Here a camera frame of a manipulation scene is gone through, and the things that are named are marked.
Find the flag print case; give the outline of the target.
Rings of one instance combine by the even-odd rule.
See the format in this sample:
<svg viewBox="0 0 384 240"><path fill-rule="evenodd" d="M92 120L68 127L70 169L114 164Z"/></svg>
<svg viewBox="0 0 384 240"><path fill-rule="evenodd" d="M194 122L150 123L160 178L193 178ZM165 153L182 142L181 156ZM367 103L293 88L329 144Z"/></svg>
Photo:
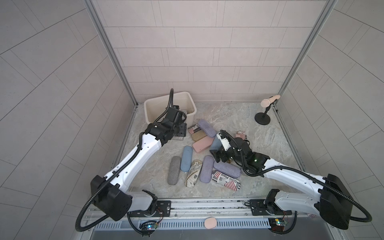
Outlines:
<svg viewBox="0 0 384 240"><path fill-rule="evenodd" d="M199 127L199 125L195 124L195 125L192 125L188 128L188 132L193 135L195 134L196 132L198 131L201 131L202 129Z"/></svg>
<svg viewBox="0 0 384 240"><path fill-rule="evenodd" d="M242 140L247 140L247 134L245 131L238 131L236 133L236 138L241 138Z"/></svg>

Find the pink case middle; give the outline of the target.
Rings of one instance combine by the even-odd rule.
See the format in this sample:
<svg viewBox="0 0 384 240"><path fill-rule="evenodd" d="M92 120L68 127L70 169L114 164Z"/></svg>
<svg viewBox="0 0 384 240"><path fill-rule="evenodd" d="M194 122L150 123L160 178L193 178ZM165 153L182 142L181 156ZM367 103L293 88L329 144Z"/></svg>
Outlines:
<svg viewBox="0 0 384 240"><path fill-rule="evenodd" d="M214 138L206 136L201 140L195 142L193 144L193 149L195 150L196 153L201 153L206 149L208 149L212 145L213 141L214 141Z"/></svg>

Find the purple case upper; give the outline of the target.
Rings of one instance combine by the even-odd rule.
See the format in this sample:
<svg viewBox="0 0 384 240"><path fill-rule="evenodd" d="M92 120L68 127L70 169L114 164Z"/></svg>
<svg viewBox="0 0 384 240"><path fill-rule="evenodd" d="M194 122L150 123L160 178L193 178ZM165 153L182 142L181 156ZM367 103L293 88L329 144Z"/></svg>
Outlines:
<svg viewBox="0 0 384 240"><path fill-rule="evenodd" d="M214 130L214 128L204 119L200 119L198 121L198 126L203 130L206 135L210 138L214 138L217 134L217 132Z"/></svg>

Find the grey rectangular fabric case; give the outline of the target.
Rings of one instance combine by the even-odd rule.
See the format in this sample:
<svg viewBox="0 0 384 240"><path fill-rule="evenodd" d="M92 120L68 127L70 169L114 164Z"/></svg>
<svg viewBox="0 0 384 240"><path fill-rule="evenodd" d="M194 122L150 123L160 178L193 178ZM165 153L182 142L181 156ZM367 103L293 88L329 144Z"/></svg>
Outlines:
<svg viewBox="0 0 384 240"><path fill-rule="evenodd" d="M179 125L178 130L179 130L178 132L175 131L175 135L173 137L173 140L183 141L187 135L187 124L182 123L181 125Z"/></svg>

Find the pink microphone on black stand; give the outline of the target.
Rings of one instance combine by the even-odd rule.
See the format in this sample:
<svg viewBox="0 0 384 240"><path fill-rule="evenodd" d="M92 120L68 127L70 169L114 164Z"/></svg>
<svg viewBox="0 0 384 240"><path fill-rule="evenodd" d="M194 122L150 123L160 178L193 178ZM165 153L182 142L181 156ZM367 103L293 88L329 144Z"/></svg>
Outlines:
<svg viewBox="0 0 384 240"><path fill-rule="evenodd" d="M260 125L268 125L271 122L271 118L268 115L268 111L271 109L272 105L275 104L277 100L281 98L280 95L272 96L268 99L264 99L261 101L261 106L265 109L264 112L259 112L255 115L255 121Z"/></svg>

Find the purple case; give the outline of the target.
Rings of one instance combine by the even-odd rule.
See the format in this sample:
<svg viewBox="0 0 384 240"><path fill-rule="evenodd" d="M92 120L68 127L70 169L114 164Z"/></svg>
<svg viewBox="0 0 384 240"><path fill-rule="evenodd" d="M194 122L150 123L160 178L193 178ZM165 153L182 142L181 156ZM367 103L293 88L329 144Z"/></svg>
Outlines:
<svg viewBox="0 0 384 240"><path fill-rule="evenodd" d="M241 176L241 170L229 163L214 162L213 168L231 178L238 179Z"/></svg>
<svg viewBox="0 0 384 240"><path fill-rule="evenodd" d="M198 121L198 126L203 130L206 135L210 138L214 138L217 134L217 132L214 130L214 128L204 119L200 119Z"/></svg>

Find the blue oval case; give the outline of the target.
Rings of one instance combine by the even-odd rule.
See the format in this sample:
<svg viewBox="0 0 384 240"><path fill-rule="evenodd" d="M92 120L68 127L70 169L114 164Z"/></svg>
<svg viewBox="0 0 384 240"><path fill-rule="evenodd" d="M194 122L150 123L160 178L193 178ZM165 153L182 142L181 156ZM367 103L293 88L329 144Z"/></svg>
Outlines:
<svg viewBox="0 0 384 240"><path fill-rule="evenodd" d="M189 172L192 165L192 158L193 158L193 148L191 146L185 146L183 149L182 159L181 159L181 166L180 169L182 172Z"/></svg>

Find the cream plastic storage box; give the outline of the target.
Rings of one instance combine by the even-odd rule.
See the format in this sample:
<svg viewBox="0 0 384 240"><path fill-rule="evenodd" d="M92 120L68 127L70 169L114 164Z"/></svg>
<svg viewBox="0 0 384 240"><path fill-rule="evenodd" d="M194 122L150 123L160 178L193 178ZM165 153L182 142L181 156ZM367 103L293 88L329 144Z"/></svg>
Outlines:
<svg viewBox="0 0 384 240"><path fill-rule="evenodd" d="M155 121L155 119L165 111L169 101L169 95L148 99L144 102L145 116L147 124ZM174 104L179 106L181 110L187 111L187 127L191 127L194 123L197 108L188 92L179 92L174 94Z"/></svg>

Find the right circuit board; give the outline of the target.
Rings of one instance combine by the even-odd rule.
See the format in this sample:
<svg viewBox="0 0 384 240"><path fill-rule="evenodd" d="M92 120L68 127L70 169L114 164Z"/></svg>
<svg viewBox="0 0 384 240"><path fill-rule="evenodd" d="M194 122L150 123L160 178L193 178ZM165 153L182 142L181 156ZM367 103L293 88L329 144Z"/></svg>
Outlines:
<svg viewBox="0 0 384 240"><path fill-rule="evenodd" d="M283 218L269 218L270 231L284 232L288 228L289 221Z"/></svg>

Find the dark grey oval case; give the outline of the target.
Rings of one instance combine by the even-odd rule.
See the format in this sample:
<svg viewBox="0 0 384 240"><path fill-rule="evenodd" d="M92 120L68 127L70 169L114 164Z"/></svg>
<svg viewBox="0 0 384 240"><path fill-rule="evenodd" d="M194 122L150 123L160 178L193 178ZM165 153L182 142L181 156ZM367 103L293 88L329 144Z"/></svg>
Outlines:
<svg viewBox="0 0 384 240"><path fill-rule="evenodd" d="M178 183L181 161L182 159L179 156L174 156L171 159L167 178L167 183L171 186L174 186Z"/></svg>

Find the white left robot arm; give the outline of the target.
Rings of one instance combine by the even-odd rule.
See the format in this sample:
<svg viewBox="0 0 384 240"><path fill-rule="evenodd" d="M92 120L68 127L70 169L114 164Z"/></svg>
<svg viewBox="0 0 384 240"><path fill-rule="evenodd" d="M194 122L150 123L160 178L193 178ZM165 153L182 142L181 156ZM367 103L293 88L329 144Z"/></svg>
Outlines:
<svg viewBox="0 0 384 240"><path fill-rule="evenodd" d="M105 176L95 176L91 181L90 199L81 209L76 222L77 232L84 232L111 218L119 221L127 213L143 211L152 215L157 210L157 196L149 191L129 192L129 187L151 156L186 128L187 115L179 106L170 105L162 113L162 120L150 123L139 134L137 146ZM82 218L90 205L96 206L105 215L95 222L82 226Z"/></svg>

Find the left circuit board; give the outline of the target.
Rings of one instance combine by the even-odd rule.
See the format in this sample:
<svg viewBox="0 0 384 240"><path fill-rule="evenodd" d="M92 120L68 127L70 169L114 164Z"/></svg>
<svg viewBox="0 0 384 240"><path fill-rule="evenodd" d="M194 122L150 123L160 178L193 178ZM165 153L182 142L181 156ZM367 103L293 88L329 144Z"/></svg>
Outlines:
<svg viewBox="0 0 384 240"><path fill-rule="evenodd" d="M140 225L141 231L154 231L158 228L159 222L157 221L147 221Z"/></svg>

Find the flag print case right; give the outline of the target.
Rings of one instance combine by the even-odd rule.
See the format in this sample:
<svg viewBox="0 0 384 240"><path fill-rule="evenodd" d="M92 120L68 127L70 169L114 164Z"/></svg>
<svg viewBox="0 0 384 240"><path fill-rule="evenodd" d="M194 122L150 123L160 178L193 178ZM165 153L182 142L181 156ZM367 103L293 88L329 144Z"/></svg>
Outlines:
<svg viewBox="0 0 384 240"><path fill-rule="evenodd" d="M236 133L236 138L241 138L242 140L247 140L247 134L245 131L238 131Z"/></svg>

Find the cream patterned glasses case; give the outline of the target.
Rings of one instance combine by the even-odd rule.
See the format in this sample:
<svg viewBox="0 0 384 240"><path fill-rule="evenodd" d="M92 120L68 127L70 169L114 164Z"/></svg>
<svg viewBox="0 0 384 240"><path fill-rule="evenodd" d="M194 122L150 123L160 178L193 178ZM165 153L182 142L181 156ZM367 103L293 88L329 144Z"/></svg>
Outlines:
<svg viewBox="0 0 384 240"><path fill-rule="evenodd" d="M186 178L186 187L187 188L193 188L196 185L196 182L199 178L201 169L203 166L203 162L200 160L194 160L192 162L190 171Z"/></svg>

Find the tan case upper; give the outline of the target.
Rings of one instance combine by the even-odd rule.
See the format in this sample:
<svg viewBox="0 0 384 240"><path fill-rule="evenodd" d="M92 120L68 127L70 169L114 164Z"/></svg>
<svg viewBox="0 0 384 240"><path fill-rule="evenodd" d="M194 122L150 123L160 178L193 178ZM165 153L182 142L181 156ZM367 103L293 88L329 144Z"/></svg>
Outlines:
<svg viewBox="0 0 384 240"><path fill-rule="evenodd" d="M197 141L205 138L206 136L207 136L207 134L204 131L200 130L200 131L197 131L196 133L193 133L191 135L191 138L194 142L197 142Z"/></svg>

